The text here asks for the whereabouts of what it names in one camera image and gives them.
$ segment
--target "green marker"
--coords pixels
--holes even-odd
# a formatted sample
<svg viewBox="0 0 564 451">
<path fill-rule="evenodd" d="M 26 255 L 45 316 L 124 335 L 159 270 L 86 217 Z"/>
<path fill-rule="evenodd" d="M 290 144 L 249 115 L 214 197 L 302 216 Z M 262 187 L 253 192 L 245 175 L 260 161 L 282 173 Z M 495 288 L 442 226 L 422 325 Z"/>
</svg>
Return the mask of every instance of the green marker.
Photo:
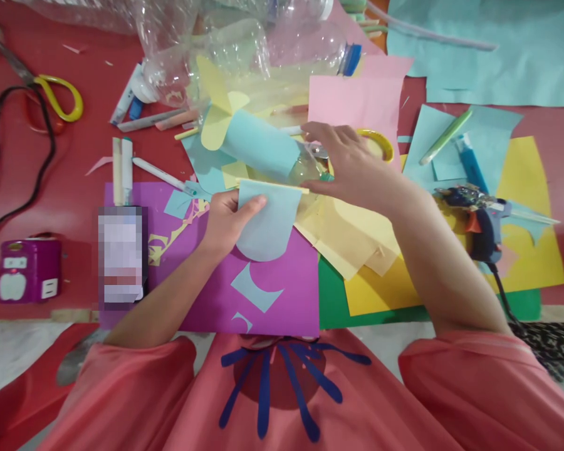
<svg viewBox="0 0 564 451">
<path fill-rule="evenodd" d="M 447 142 L 451 139 L 451 137 L 466 123 L 468 119 L 472 116 L 472 110 L 468 110 L 466 113 L 462 114 L 459 118 L 456 118 L 451 125 L 443 132 L 443 134 L 436 140 L 436 142 L 432 145 L 430 150 L 426 152 L 426 154 L 420 160 L 420 164 L 422 166 L 427 165 L 432 161 L 434 157 L 437 156 L 437 153 L 441 151 L 443 146 L 447 144 Z"/>
</svg>

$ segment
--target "purple paper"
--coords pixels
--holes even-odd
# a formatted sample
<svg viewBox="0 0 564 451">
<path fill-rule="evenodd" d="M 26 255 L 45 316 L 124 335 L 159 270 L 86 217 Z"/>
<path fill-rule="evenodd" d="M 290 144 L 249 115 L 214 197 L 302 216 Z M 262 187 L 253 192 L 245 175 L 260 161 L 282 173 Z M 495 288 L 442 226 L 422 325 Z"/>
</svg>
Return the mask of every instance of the purple paper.
<svg viewBox="0 0 564 451">
<path fill-rule="evenodd" d="M 181 219 L 164 213 L 172 191 L 173 187 L 160 182 L 133 185 L 134 203 L 149 208 L 149 235 L 169 239 L 171 232 L 182 225 Z M 112 204 L 112 184 L 107 184 L 105 205 Z M 163 254 L 159 266 L 149 266 L 149 290 L 161 283 L 196 248 L 205 233 L 208 215 L 196 218 L 185 228 Z M 149 245 L 163 246 L 163 243 L 153 240 Z M 247 333 L 243 319 L 232 320 L 240 313 L 253 324 L 251 334 L 319 336 L 318 253 L 311 244 L 293 229 L 283 256 L 270 262 L 251 261 L 255 285 L 265 291 L 284 289 L 265 313 L 231 286 L 248 262 L 249 259 L 234 248 L 213 272 L 180 330 Z M 112 329 L 125 313 L 101 311 L 101 327 Z"/>
</svg>

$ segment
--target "table surface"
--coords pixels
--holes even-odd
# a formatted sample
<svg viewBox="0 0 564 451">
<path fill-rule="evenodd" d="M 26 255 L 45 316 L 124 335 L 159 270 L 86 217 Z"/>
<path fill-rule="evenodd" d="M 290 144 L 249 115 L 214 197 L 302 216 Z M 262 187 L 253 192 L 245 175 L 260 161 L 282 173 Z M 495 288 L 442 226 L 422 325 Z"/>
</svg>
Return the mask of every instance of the table surface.
<svg viewBox="0 0 564 451">
<path fill-rule="evenodd" d="M 68 125 L 57 138 L 57 153 L 44 178 L 38 201 L 0 228 L 0 243 L 51 232 L 63 241 L 63 291 L 42 305 L 0 304 L 0 319 L 47 318 L 53 309 L 98 309 L 97 213 L 103 204 L 104 185 L 111 179 L 109 166 L 89 176 L 86 172 L 112 151 L 112 137 L 123 137 L 108 120 L 119 100 L 134 64 L 142 58 L 137 38 L 107 34 L 85 27 L 49 21 L 14 2 L 0 2 L 0 26 L 8 47 L 35 73 L 59 76 L 75 85 L 85 104 L 80 121 Z M 62 44 L 85 49 L 75 54 Z M 0 92 L 20 84 L 7 61 L 0 57 Z M 70 108 L 67 91 L 56 91 L 62 105 Z M 412 135 L 421 105 L 425 102 L 424 79 L 406 78 L 399 117 L 399 135 Z M 32 132 L 25 121 L 20 99 L 11 98 L 0 124 L 0 216 L 27 201 L 48 149 L 48 139 Z M 432 106 L 460 114 L 467 105 Z M 553 216 L 564 261 L 564 108 L 509 108 L 524 114 L 514 137 L 535 136 L 547 174 Z M 166 110 L 149 105 L 144 115 Z M 134 152 L 170 174 L 186 180 L 192 167 L 175 131 L 154 128 L 129 133 Z M 400 144 L 406 153 L 408 144 Z M 134 181 L 156 179 L 134 170 Z M 542 289 L 544 304 L 564 304 L 564 285 Z"/>
</svg>

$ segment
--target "hand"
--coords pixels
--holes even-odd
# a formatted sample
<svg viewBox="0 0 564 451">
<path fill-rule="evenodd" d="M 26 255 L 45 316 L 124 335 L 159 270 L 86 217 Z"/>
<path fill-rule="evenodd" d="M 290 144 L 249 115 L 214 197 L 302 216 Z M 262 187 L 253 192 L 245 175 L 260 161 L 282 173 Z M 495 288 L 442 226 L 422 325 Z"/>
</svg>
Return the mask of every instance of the hand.
<svg viewBox="0 0 564 451">
<path fill-rule="evenodd" d="M 209 205 L 207 231 L 198 249 L 223 259 L 234 249 L 246 223 L 266 203 L 266 197 L 259 195 L 238 209 L 238 190 L 215 194 Z"/>
<path fill-rule="evenodd" d="M 358 207 L 392 217 L 411 198 L 424 191 L 368 150 L 364 140 L 348 125 L 333 127 L 320 122 L 302 126 L 309 142 L 319 141 L 334 166 L 334 181 L 302 183 L 314 193 L 329 195 Z"/>
</svg>

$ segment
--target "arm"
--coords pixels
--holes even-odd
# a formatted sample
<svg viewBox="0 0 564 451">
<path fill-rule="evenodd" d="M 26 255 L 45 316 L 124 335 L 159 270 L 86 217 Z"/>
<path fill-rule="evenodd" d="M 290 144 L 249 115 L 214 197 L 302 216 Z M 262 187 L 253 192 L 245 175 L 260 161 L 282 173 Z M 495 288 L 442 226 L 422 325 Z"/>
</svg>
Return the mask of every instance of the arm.
<svg viewBox="0 0 564 451">
<path fill-rule="evenodd" d="M 333 182 L 304 186 L 389 218 L 437 334 L 455 329 L 511 334 L 491 286 L 430 194 L 375 158 L 352 128 L 310 122 L 303 129 L 307 140 L 328 150 L 335 169 Z"/>
<path fill-rule="evenodd" d="M 152 348 L 171 340 L 217 265 L 234 248 L 246 223 L 265 203 L 266 199 L 258 196 L 238 210 L 238 190 L 214 195 L 207 230 L 197 249 L 125 315 L 105 344 Z"/>
</svg>

